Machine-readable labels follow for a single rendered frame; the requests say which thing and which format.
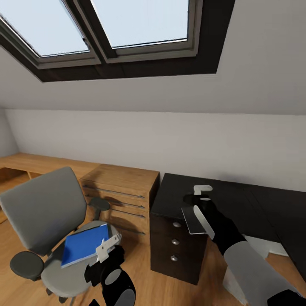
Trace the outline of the swivel chair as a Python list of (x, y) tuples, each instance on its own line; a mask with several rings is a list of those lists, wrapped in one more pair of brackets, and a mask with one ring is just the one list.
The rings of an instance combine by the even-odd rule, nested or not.
[[(51, 250), (70, 233), (90, 230), (108, 224), (109, 239), (119, 234), (117, 228), (99, 221), (101, 210), (110, 209), (110, 203), (100, 197), (91, 199), (96, 207), (95, 220), (85, 225), (86, 200), (80, 183), (71, 167), (62, 167), (0, 193), (0, 206), (27, 251), (16, 254), (10, 262), (11, 270), (19, 277), (31, 281), (42, 280), (48, 295), (59, 296), (65, 303), (93, 284), (85, 280), (87, 265), (98, 262), (98, 255), (61, 268), (65, 249), (64, 240), (54, 252)], [(112, 246), (107, 253), (115, 249)], [(42, 257), (48, 256), (43, 262)]]

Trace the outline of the notebook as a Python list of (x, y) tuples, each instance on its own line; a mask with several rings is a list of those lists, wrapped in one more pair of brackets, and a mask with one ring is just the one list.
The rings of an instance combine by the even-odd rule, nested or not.
[(200, 221), (197, 219), (194, 208), (182, 208), (184, 218), (187, 223), (190, 234), (204, 234), (207, 233)]

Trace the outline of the folder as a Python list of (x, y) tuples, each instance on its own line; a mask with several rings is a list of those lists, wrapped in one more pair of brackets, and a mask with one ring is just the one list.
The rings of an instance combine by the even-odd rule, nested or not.
[(96, 248), (108, 240), (108, 224), (67, 235), (61, 268), (96, 256)]

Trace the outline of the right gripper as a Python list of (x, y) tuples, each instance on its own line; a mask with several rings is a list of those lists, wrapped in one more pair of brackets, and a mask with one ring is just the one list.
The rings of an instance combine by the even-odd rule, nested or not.
[(188, 206), (194, 206), (195, 200), (198, 197), (207, 197), (207, 198), (209, 198), (209, 195), (207, 195), (207, 194), (185, 195), (185, 196), (183, 196), (183, 202), (186, 202), (186, 205), (188, 205)]

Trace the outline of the desktop computer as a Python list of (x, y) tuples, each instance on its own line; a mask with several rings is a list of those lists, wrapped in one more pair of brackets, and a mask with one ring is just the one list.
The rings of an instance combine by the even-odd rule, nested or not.
[[(270, 247), (272, 245), (272, 241), (254, 238), (250, 236), (244, 235), (245, 239), (252, 245), (252, 247), (266, 260)], [(247, 306), (247, 299), (242, 292), (236, 278), (234, 277), (230, 267), (227, 268), (227, 272), (224, 276), (224, 280), (222, 285), (229, 291), (231, 294), (239, 300), (243, 304), (243, 306)]]

